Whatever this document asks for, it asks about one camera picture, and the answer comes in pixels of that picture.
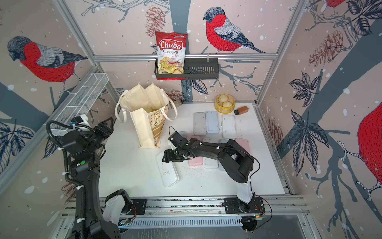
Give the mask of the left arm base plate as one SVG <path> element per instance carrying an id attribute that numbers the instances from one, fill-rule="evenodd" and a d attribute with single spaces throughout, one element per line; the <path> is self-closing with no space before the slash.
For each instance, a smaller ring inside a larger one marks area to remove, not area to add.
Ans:
<path id="1" fill-rule="evenodd" d="M 106 219 L 116 215 L 144 215 L 146 202 L 146 200 L 131 199 L 131 202 L 126 203 L 121 195 L 117 195 L 105 200 L 102 216 Z"/>

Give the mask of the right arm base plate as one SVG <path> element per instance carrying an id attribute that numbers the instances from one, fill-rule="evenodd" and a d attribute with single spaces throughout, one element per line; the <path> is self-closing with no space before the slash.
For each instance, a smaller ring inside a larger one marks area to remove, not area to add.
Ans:
<path id="1" fill-rule="evenodd" d="M 239 200 L 237 197 L 224 198 L 222 206 L 226 214 L 264 214 L 265 207 L 260 197 L 253 197 L 249 203 Z"/>

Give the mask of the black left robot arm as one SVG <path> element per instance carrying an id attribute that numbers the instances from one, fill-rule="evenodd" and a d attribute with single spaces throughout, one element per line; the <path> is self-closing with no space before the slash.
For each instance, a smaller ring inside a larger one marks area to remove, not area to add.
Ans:
<path id="1" fill-rule="evenodd" d="M 106 208 L 99 199 L 100 160 L 105 155 L 104 141 L 113 133 L 114 119 L 108 118 L 92 128 L 78 123 L 70 125 L 56 120 L 46 124 L 50 139 L 63 152 L 65 180 L 75 186 L 76 212 L 71 239 L 119 239 L 119 217 L 128 213 L 132 201 L 123 189 L 107 196 Z"/>

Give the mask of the white pencil case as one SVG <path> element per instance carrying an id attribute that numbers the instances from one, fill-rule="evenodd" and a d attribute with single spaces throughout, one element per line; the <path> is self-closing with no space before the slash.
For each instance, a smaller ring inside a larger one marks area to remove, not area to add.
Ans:
<path id="1" fill-rule="evenodd" d="M 166 163 L 162 161 L 164 153 L 165 150 L 157 154 L 156 162 L 159 169 L 159 174 L 162 179 L 162 183 L 165 187 L 168 188 L 178 183 L 179 175 L 173 162 Z"/>
<path id="2" fill-rule="evenodd" d="M 207 125 L 206 125 L 206 114 L 205 113 L 194 113 L 194 135 L 206 135 Z"/>
<path id="3" fill-rule="evenodd" d="M 222 137 L 225 139 L 236 138 L 235 116 L 233 115 L 222 116 Z"/>

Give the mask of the pink pencil case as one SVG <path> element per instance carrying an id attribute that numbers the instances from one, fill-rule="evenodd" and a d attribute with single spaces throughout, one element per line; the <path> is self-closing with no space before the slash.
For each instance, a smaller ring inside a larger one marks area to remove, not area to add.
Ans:
<path id="1" fill-rule="evenodd" d="M 250 143 L 247 139 L 243 139 L 243 138 L 236 138 L 235 141 L 241 145 L 241 147 L 246 150 L 248 153 L 251 153 L 251 149 L 250 149 Z"/>
<path id="2" fill-rule="evenodd" d="M 190 139 L 200 140 L 200 137 L 198 135 L 193 135 L 193 136 L 188 137 L 188 140 L 190 140 Z M 188 165 L 190 167 L 202 166 L 203 165 L 203 157 L 194 157 L 193 159 L 188 161 Z"/>

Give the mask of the grey pencil case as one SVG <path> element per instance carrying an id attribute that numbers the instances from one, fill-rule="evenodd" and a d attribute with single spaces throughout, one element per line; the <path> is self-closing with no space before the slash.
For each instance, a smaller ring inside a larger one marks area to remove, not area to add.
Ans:
<path id="1" fill-rule="evenodd" d="M 187 134 L 185 131 L 179 131 L 178 132 L 182 137 L 186 138 L 187 137 Z"/>

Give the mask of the cream canvas tote bag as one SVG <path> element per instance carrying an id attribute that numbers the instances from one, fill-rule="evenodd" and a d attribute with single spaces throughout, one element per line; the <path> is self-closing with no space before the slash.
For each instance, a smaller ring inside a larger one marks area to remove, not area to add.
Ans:
<path id="1" fill-rule="evenodd" d="M 159 148 L 165 121 L 174 121 L 177 107 L 164 89 L 155 84 L 144 88 L 140 84 L 125 90 L 114 110 L 116 119 L 124 123 L 130 115 L 141 148 Z"/>

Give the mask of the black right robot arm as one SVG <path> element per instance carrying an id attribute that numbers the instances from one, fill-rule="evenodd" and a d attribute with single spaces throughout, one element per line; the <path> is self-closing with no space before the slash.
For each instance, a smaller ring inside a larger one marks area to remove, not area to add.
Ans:
<path id="1" fill-rule="evenodd" d="M 223 203 L 226 213 L 255 212 L 251 206 L 254 194 L 250 187 L 250 173 L 254 169 L 255 158 L 237 141 L 230 139 L 225 143 L 203 142 L 196 138 L 186 139 L 175 131 L 169 137 L 169 142 L 172 148 L 164 151 L 162 162 L 183 162 L 196 157 L 218 161 L 232 180 L 245 186 L 244 191 L 237 189 L 236 198 L 226 198 Z"/>

